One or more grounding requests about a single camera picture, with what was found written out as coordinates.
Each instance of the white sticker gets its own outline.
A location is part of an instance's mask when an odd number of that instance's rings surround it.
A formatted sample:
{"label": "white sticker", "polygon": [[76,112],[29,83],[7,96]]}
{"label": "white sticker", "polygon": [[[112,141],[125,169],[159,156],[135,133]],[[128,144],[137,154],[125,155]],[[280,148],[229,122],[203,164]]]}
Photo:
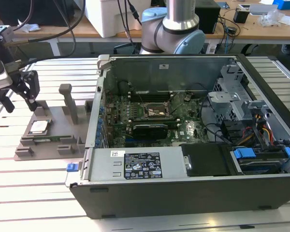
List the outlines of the white sticker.
{"label": "white sticker", "polygon": [[161,64],[161,65],[159,65],[159,69],[169,69],[169,65],[168,64]]}
{"label": "white sticker", "polygon": [[124,157],[126,151],[111,151],[111,157]]}
{"label": "white sticker", "polygon": [[161,174],[161,171],[153,171],[153,174]]}
{"label": "white sticker", "polygon": [[50,142],[50,139],[35,139],[33,141],[36,143],[44,143],[44,142]]}

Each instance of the warning label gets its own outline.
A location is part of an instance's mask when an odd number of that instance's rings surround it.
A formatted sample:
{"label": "warning label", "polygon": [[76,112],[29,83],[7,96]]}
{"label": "warning label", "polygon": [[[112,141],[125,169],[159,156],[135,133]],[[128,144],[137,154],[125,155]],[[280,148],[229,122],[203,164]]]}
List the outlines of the warning label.
{"label": "warning label", "polygon": [[160,154],[125,154],[124,177],[127,180],[162,178]]}

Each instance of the aluminum extrusion table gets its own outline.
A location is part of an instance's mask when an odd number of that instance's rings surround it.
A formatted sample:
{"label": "aluminum extrusion table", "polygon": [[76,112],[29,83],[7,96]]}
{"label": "aluminum extrusion table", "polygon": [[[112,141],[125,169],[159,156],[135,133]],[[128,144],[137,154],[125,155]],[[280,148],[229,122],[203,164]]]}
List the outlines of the aluminum extrusion table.
{"label": "aluminum extrusion table", "polygon": [[[267,57],[248,59],[290,108],[290,72]],[[96,64],[95,58],[80,58],[42,61],[31,66],[39,74],[41,93],[38,100],[46,100],[49,106],[64,105],[58,88],[62,83],[70,83],[76,104],[84,104],[85,100],[94,97],[98,78]],[[80,159],[13,160],[32,112],[18,95],[12,94],[11,99],[16,107],[12,114],[0,106],[0,232],[79,229],[95,232],[239,232],[241,225],[254,226],[250,232],[290,232],[290,202],[277,210],[267,211],[91,220],[65,186],[67,163]]]}

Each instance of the barcode label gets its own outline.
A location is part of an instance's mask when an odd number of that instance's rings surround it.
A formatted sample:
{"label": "barcode label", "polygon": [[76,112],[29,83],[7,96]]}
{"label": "barcode label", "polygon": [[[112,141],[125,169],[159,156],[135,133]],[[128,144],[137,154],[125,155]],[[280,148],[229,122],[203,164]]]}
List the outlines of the barcode label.
{"label": "barcode label", "polygon": [[124,157],[126,151],[111,151],[111,157]]}
{"label": "barcode label", "polygon": [[153,171],[153,175],[161,174],[161,171]]}

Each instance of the blue tab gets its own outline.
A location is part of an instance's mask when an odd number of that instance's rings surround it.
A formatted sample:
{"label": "blue tab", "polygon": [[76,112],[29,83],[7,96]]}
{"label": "blue tab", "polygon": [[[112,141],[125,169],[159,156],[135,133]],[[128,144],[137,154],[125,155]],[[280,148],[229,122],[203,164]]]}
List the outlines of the blue tab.
{"label": "blue tab", "polygon": [[240,158],[256,158],[256,154],[252,148],[238,148],[234,151],[235,157]]}
{"label": "blue tab", "polygon": [[288,157],[290,158],[290,147],[285,147],[285,152],[287,153]]}
{"label": "blue tab", "polygon": [[66,170],[69,173],[78,172],[78,163],[69,163]]}

